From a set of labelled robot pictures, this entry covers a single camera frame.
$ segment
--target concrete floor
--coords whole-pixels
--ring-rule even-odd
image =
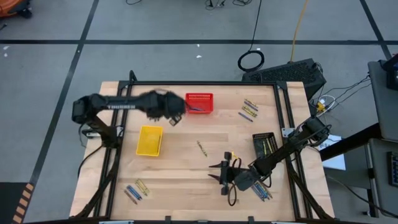
[[[200,44],[204,40],[251,39],[258,1],[246,7],[226,2],[222,9],[205,10],[204,0],[143,0],[127,6],[124,0],[99,0],[88,40],[197,40],[192,44],[86,44],[80,40],[90,9],[97,0],[35,0],[33,18],[0,21],[0,182],[28,182],[42,148],[55,107],[67,78],[72,78],[49,151],[25,221],[67,218],[76,187],[76,172],[83,158],[78,125],[70,120],[72,102],[98,92],[101,82],[125,80],[133,69],[139,80],[240,80],[236,62],[248,44]],[[366,1],[385,40],[398,40],[396,0]],[[263,1],[255,45],[266,56],[264,68],[289,60],[291,40],[304,0]],[[359,0],[310,1],[298,40],[377,40]],[[2,44],[5,40],[49,40]],[[57,40],[75,40],[57,42]],[[363,79],[367,62],[385,59],[380,45],[298,45],[295,60],[320,62],[328,83],[324,91]],[[398,46],[389,45],[393,54]],[[78,58],[76,69],[70,69]],[[246,66],[257,64],[253,58]],[[376,122],[371,88],[363,89],[328,113],[332,133],[347,137]],[[347,155],[347,167],[355,169]],[[398,223],[389,218],[361,214],[368,206],[344,188],[329,182],[338,218],[370,223]],[[366,197],[366,192],[355,189]]]

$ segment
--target red plastic basket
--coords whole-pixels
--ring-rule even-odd
[[[185,101],[191,108],[200,110],[192,110],[187,108],[188,113],[193,114],[210,114],[213,111],[213,94],[212,93],[187,93]]]

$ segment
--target yellow plastic container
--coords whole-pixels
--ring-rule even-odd
[[[163,128],[141,126],[136,154],[140,156],[159,156]]]

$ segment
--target paper sheet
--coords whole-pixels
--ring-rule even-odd
[[[330,134],[328,139],[319,145],[318,149],[321,151],[322,149],[331,146],[332,144],[341,140],[341,136],[335,136]],[[324,167],[346,170],[346,163],[344,161],[344,154],[328,159],[327,161],[322,162]]]

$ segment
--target wooden tabletop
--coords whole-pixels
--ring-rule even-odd
[[[100,94],[116,95],[117,86],[117,82],[104,82]],[[307,98],[302,83],[288,83],[288,87],[294,121],[298,125],[310,116]],[[249,189],[238,191],[238,201],[235,206],[230,207],[226,196],[220,195],[221,185],[208,176],[220,174],[219,169],[208,166],[220,163],[226,151],[234,151],[242,158],[243,166],[252,162],[256,158],[252,134],[273,132],[278,147],[281,147],[282,138],[271,86],[134,85],[132,95],[155,88],[173,91],[181,97],[185,97],[187,92],[213,93],[214,111],[211,114],[187,114],[174,127],[164,118],[155,123],[149,121],[140,111],[129,111],[112,219],[164,220],[165,216],[170,215],[172,220],[246,221],[248,216],[254,216],[256,221],[294,221],[284,161],[272,172],[270,191],[273,199],[266,202],[260,201]],[[280,96],[287,125],[282,92]],[[242,111],[245,98],[259,107],[258,116],[253,118],[253,123],[238,115]],[[98,116],[110,124],[112,111],[102,111]],[[163,127],[159,157],[136,155],[142,125]],[[208,157],[203,155],[197,141],[201,142]],[[89,140],[85,156],[100,144],[99,138]],[[70,215],[76,215],[98,188],[104,152],[105,149],[100,150],[81,169]],[[319,153],[304,149],[301,155],[309,191],[324,210],[334,216]],[[142,195],[143,200],[135,205],[123,190],[127,185],[134,187],[134,181],[138,178],[146,184],[150,194],[147,197]],[[302,217],[305,217],[302,194],[299,190],[297,192],[300,211]],[[104,193],[101,214],[104,214],[107,198],[108,191]]]

